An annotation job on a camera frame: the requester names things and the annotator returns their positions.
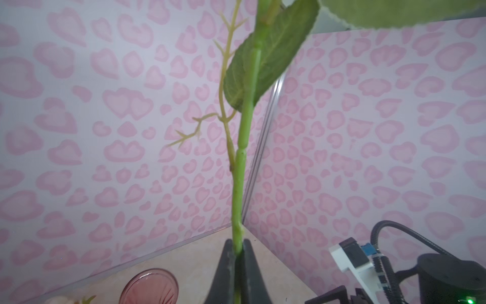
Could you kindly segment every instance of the artificial plant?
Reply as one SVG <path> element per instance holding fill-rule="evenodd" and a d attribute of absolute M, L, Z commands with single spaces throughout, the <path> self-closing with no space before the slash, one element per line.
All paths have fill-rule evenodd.
<path fill-rule="evenodd" d="M 170 145 L 182 145 L 185 140 L 199 133 L 201 123 L 217 116 L 223 123 L 229 157 L 229 169 L 233 176 L 231 224 L 233 249 L 238 256 L 242 251 L 242 199 L 246 166 L 246 148 L 250 134 L 253 110 L 261 96 L 290 65 L 293 57 L 311 31 L 319 10 L 325 9 L 343 23 L 354 28 L 399 28 L 418 23 L 439 21 L 486 4 L 486 0 L 295 0 L 282 8 L 281 0 L 258 0 L 255 29 L 248 38 L 231 51 L 233 34 L 242 24 L 236 23 L 242 0 L 236 0 L 231 21 L 221 18 L 228 28 L 226 46 L 214 41 L 223 55 L 219 83 L 221 114 L 210 113 L 193 119 L 198 122 L 195 131 L 184 134 Z M 224 96 L 233 107 L 226 115 Z M 236 112 L 241 113 L 238 133 L 238 149 L 235 152 L 228 123 Z"/>

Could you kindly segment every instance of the green stem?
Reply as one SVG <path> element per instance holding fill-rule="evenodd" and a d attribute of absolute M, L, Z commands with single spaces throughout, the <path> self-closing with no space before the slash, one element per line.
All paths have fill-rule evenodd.
<path fill-rule="evenodd" d="M 263 42 L 269 31 L 270 24 L 268 23 L 268 21 L 273 21 L 275 19 L 275 15 L 277 14 L 277 12 L 271 9 L 271 4 L 272 3 L 268 3 L 268 0 L 259 0 L 258 10 L 268 10 L 268 12 L 262 18 L 262 14 L 257 14 L 255 31 L 253 32 L 253 46 L 250 50 L 248 57 L 248 70 L 245 70 L 245 77 L 243 80 L 244 95 L 240 129 L 238 132 L 238 150 L 236 151 L 235 166 L 233 171 L 233 197 L 231 206 L 233 251 L 237 259 L 243 251 L 244 230 L 242 224 L 242 208 L 244 171 L 246 167 L 246 148 L 248 147 L 251 121 L 253 118 L 253 110 L 255 107 L 255 92 L 257 89 L 258 74 L 260 71 L 261 51 Z M 234 303 L 240 304 L 240 302 L 241 288 L 239 286 L 239 283 L 236 282 Z"/>
<path fill-rule="evenodd" d="M 244 79 L 244 96 L 242 106 L 242 117 L 238 133 L 238 150 L 236 151 L 235 171 L 233 173 L 233 198 L 231 223 L 233 226 L 233 248 L 236 256 L 239 256 L 243 249 L 243 225 L 242 225 L 242 200 L 243 181 L 246 166 L 246 148 L 250 137 L 250 127 L 253 118 L 255 91 L 260 70 L 261 48 L 263 40 L 268 33 L 266 25 L 257 28 L 254 32 L 253 48 L 250 51 L 248 71 Z"/>

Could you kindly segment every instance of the heart-patterned wallpaper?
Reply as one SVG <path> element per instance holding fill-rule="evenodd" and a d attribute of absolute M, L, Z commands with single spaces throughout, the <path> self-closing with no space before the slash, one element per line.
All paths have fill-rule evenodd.
<path fill-rule="evenodd" d="M 233 49 L 252 27 L 243 1 Z M 226 0 L 0 3 L 0 302 L 229 222 L 219 112 Z M 266 108 L 256 107 L 248 167 Z M 237 137 L 239 116 L 230 123 Z"/>
<path fill-rule="evenodd" d="M 486 266 L 486 18 L 313 35 L 282 90 L 245 224 L 317 294 L 354 290 L 327 249 L 382 219 Z M 380 236 L 395 270 L 428 251 Z"/>

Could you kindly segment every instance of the black flexible cable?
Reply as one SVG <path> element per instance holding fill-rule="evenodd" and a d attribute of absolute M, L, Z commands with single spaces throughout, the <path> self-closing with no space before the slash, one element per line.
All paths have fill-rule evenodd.
<path fill-rule="evenodd" d="M 390 302 L 390 304 L 407 304 L 399 286 L 400 281 L 397 279 L 395 272 L 393 271 L 393 267 L 390 263 L 390 260 L 388 259 L 388 257 L 381 254 L 378 247 L 378 235 L 380 234 L 380 231 L 385 227 L 393 227 L 399 229 L 405 232 L 406 234 L 412 236 L 413 238 L 419 240 L 420 242 L 422 242 L 423 244 L 425 244 L 426 246 L 428 246 L 429 248 L 433 249 L 434 251 L 440 254 L 444 254 L 452 257 L 454 256 L 448 251 L 441 248 L 440 246 L 434 244 L 424 236 L 418 234 L 412 229 L 402 224 L 399 224 L 397 222 L 388 221 L 388 220 L 380 221 L 373 227 L 371 231 L 370 243 L 371 245 L 373 245 L 373 247 L 376 249 L 377 253 L 379 254 L 378 257 L 373 258 L 373 265 L 375 266 L 375 271 L 377 273 L 384 272 L 386 275 L 386 279 L 383 279 L 384 276 L 379 276 L 380 282 L 382 284 L 388 283 L 390 285 L 389 290 L 386 287 L 386 285 L 384 285 L 383 287 L 386 298 Z"/>
<path fill-rule="evenodd" d="M 385 292 L 385 296 L 386 296 L 388 302 L 390 304 L 398 304 L 398 302 L 396 301 L 390 287 L 385 285 L 385 284 L 387 284 L 387 280 L 386 280 L 386 276 L 384 274 L 384 271 L 383 271 L 383 268 L 382 268 L 382 263 L 381 263 L 379 257 L 373 258 L 373 265 L 375 267 L 375 272 L 379 274 L 378 279 L 380 280 L 380 283 L 383 284 L 383 291 Z"/>
<path fill-rule="evenodd" d="M 396 228 L 398 230 L 401 230 L 401 231 L 405 232 L 406 234 L 412 236 L 413 238 L 419 240 L 423 244 L 427 245 L 432 250 L 434 250 L 434 251 L 436 251 L 440 254 L 444 254 L 444 255 L 454 257 L 454 255 L 452 255 L 448 251 L 444 250 L 442 247 L 440 247 L 440 246 L 434 244 L 433 242 L 429 241 L 424 236 L 418 234 L 417 232 L 413 231 L 412 229 L 408 228 L 407 226 L 404 226 L 404 225 L 399 224 L 399 223 L 394 222 L 394 221 L 380 221 L 380 222 L 376 223 L 376 225 L 373 227 L 373 230 L 371 230 L 370 243 L 375 248 L 378 247 L 378 235 L 380 234 L 381 229 L 383 229 L 385 227 L 393 227 L 393 228 Z"/>

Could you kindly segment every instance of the black clamp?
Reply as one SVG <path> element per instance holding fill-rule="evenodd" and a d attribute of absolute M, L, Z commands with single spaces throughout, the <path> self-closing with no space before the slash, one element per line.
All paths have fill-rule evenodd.
<path fill-rule="evenodd" d="M 233 241 L 226 240 L 204 304 L 233 304 L 236 287 L 241 291 L 242 304 L 272 304 L 248 239 L 243 241 L 243 252 L 238 259 L 233 252 Z"/>

